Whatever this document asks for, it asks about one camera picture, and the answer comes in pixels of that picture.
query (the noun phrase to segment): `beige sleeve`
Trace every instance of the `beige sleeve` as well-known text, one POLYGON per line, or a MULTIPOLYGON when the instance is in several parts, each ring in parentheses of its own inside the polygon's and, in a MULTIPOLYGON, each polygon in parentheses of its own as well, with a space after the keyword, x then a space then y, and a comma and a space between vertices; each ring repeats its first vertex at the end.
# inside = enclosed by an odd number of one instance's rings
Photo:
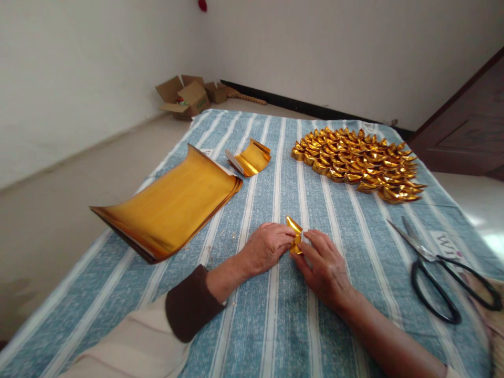
POLYGON ((448 370, 446 371, 446 378, 460 378, 460 376, 455 370, 448 366, 448 370))
POLYGON ((103 340, 79 355, 63 378, 177 377, 191 343, 181 342, 166 319, 166 295, 134 311, 103 340))

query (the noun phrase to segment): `cardboard box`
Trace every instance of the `cardboard box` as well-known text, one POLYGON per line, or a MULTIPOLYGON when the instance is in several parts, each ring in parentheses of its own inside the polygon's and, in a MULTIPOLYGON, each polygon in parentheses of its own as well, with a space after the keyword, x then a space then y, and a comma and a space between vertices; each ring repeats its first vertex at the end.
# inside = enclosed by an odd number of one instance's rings
POLYGON ((221 103, 227 100, 227 94, 226 94, 226 86, 217 83, 209 82, 205 84, 205 89, 206 89, 206 94, 208 95, 208 98, 210 99, 211 102, 213 103, 221 103))
POLYGON ((206 94, 203 78, 198 76, 178 76, 156 87, 157 92, 165 102, 161 110, 169 111, 173 117, 190 121, 203 110, 210 108, 210 100, 206 94), (179 105, 177 99, 182 97, 188 105, 179 105))

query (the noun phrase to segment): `striped tablecloth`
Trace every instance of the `striped tablecloth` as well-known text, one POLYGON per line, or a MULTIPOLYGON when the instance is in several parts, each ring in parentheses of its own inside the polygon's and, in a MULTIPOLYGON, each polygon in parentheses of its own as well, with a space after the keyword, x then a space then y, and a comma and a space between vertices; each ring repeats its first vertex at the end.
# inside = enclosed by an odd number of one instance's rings
MULTIPOLYGON (((438 251, 444 233, 465 259, 489 277, 504 279, 499 260, 458 205, 421 163, 423 199, 387 205, 355 186, 333 183, 290 157, 296 140, 315 128, 363 128, 401 142, 387 126, 360 121, 305 121, 207 110, 145 180, 142 188, 179 164, 187 143, 229 166, 225 149, 241 152, 252 137, 271 148, 271 162, 244 179, 241 191, 177 255, 147 265, 107 231, 24 324, 0 354, 2 377, 52 377, 69 367, 124 316, 173 288, 198 265, 215 267, 237 253, 263 222, 291 216, 304 229, 327 233, 344 254, 353 285, 398 327, 462 377, 488 376, 487 338, 461 289, 431 269, 461 310, 462 324, 445 324, 419 302, 410 285, 416 256, 386 222, 412 220, 426 245, 438 251)), ((307 289, 287 256, 239 287, 227 308, 195 338, 181 376, 381 376, 344 323, 307 289)))

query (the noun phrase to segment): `open cardboard box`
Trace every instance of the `open cardboard box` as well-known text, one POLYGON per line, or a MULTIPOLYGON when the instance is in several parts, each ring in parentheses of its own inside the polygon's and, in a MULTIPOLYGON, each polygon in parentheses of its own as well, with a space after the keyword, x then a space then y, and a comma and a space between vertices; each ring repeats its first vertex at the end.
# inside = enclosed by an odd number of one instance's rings
POLYGON ((192 117, 210 108, 210 101, 202 77, 182 75, 182 81, 178 76, 175 76, 173 79, 158 85, 156 90, 165 102, 160 107, 161 110, 171 112, 174 118, 190 121, 192 117), (177 99, 180 97, 188 105, 177 104, 177 99))

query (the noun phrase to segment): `pile of gold paper ingots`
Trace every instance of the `pile of gold paper ingots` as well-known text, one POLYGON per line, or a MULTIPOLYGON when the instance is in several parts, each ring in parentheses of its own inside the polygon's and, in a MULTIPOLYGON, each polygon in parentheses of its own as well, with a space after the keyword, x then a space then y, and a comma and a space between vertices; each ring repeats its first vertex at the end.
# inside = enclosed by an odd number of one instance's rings
POLYGON ((426 187, 411 181, 416 177, 416 157, 403 150, 405 145, 379 142, 362 129, 356 134, 348 128, 333 132, 326 127, 296 141, 291 156, 334 182, 358 185, 363 193, 378 191, 381 199, 397 204, 421 199, 417 194, 426 187))

